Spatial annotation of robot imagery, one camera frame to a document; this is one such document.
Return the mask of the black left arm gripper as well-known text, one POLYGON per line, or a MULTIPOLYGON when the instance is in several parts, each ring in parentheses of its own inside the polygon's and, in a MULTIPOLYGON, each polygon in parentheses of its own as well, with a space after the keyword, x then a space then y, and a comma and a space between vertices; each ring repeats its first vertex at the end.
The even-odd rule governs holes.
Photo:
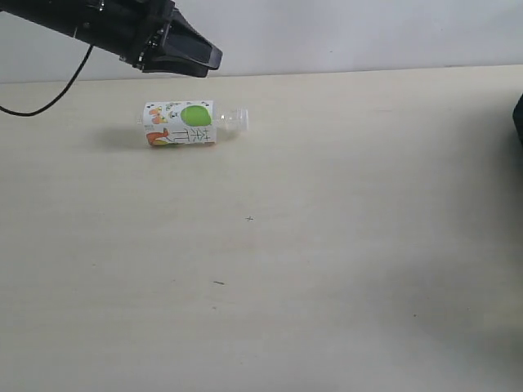
POLYGON ((74 37, 115 54, 143 73, 205 78, 223 52, 200 34, 174 1, 74 1, 74 37))

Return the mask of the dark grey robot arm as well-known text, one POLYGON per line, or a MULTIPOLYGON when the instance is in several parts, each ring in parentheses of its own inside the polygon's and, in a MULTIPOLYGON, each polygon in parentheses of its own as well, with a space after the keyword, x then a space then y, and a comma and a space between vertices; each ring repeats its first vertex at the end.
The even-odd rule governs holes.
POLYGON ((174 1, 2 1, 1 10, 111 52, 146 74, 205 78, 223 53, 174 1))

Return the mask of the forearm in black sleeve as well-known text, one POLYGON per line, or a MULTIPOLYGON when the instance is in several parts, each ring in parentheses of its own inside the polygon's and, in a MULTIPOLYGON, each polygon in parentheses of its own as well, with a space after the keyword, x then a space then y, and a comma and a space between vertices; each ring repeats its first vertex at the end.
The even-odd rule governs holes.
POLYGON ((523 96, 517 101, 512 111, 512 121, 521 145, 523 145, 523 96))

